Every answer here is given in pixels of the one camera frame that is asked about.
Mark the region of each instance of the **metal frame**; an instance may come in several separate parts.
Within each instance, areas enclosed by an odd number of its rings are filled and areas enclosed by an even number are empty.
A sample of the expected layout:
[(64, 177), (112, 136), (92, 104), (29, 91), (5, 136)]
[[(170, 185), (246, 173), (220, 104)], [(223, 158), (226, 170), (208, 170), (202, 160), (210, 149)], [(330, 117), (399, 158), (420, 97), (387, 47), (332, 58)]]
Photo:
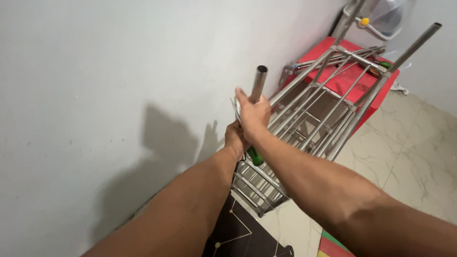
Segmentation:
[[(385, 68), (366, 59), (367, 56), (375, 53), (380, 48), (369, 48), (366, 49), (366, 51), (359, 50), (358, 52), (350, 52), (339, 45), (364, 2), (365, 0), (361, 0), (359, 2), (357, 8), (354, 10), (354, 13), (345, 25), (343, 33), (335, 40), (334, 45), (325, 51), (325, 53), (317, 60), (311, 63), (307, 62), (304, 64), (298, 64), (296, 67), (286, 67), (293, 69), (301, 67), (306, 68), (303, 69), (303, 71), (300, 72), (293, 81), (291, 81), (283, 90), (270, 100), (270, 106), (275, 106), (281, 101), (281, 99), (284, 98), (284, 96), (290, 93), (294, 87), (302, 82), (302, 80), (308, 76), (311, 71), (319, 69), (314, 80), (270, 121), (268, 129), (274, 135), (279, 135), (279, 138), (295, 145), (301, 151), (305, 151), (317, 157), (322, 157), (325, 154), (325, 158), (330, 161), (333, 161), (339, 154), (347, 140), (354, 132), (360, 119), (365, 115), (366, 111), (371, 106), (372, 102), (392, 73), (396, 71), (396, 69), (438, 29), (441, 28), (441, 24), (433, 24), (411, 45), (410, 48), (406, 50), (406, 52), (392, 65), (389, 70), (386, 70)], [(365, 69), (349, 87), (346, 93), (339, 96), (326, 88), (325, 84), (343, 72), (344, 70), (340, 71), (340, 69), (349, 61), (355, 61), (354, 64), (360, 63), (365, 65)], [(318, 83), (317, 81), (323, 70), (327, 66), (335, 64), (340, 65), (333, 72), (333, 74), (324, 82)], [(356, 103), (346, 100), (346, 96), (369, 68), (376, 69), (379, 71), (381, 76)], [(309, 109), (324, 94), (332, 96), (337, 101), (333, 104), (329, 112), (325, 114), (322, 119), (319, 119), (315, 115), (311, 114)], [(327, 122), (329, 122), (329, 118), (332, 115), (335, 115), (335, 111), (340, 106), (346, 107), (347, 110), (332, 125), (327, 124)], [(311, 118), (314, 122), (317, 122), (317, 125), (309, 133), (309, 135), (304, 135), (299, 128), (307, 118)], [(325, 130), (325, 133), (317, 139), (316, 135), (322, 129)], [(249, 159), (242, 161), (238, 170), (234, 173), (232, 189), (246, 200), (246, 202), (256, 211), (259, 217), (262, 217), (267, 212), (275, 209), (277, 206), (290, 199), (266, 163), (257, 167), (254, 166)]]

